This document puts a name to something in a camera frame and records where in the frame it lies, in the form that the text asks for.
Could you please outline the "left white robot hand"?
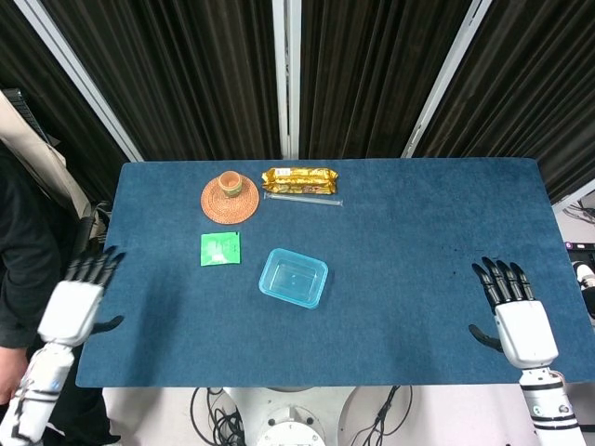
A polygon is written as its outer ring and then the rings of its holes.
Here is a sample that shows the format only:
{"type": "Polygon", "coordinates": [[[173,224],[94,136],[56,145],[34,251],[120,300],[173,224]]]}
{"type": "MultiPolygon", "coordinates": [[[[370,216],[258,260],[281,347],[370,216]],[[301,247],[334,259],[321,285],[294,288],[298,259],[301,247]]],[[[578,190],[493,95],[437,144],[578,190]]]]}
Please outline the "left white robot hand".
{"type": "Polygon", "coordinates": [[[70,263],[38,326],[44,342],[75,348],[91,335],[110,332],[124,321],[117,315],[99,322],[97,315],[104,292],[125,256],[110,247],[103,253],[83,253],[70,263]]]}

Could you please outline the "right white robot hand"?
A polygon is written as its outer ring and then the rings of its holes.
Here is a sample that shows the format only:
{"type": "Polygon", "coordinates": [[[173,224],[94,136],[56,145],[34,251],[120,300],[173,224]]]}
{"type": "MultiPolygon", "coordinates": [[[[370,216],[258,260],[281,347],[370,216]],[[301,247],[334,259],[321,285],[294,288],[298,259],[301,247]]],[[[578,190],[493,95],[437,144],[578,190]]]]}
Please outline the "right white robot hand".
{"type": "Polygon", "coordinates": [[[483,258],[474,263],[484,295],[494,317],[497,337],[484,333],[477,325],[468,326],[470,334],[482,345],[498,351],[520,370],[550,366],[559,356],[547,312],[537,300],[523,269],[516,263],[483,258]]]}

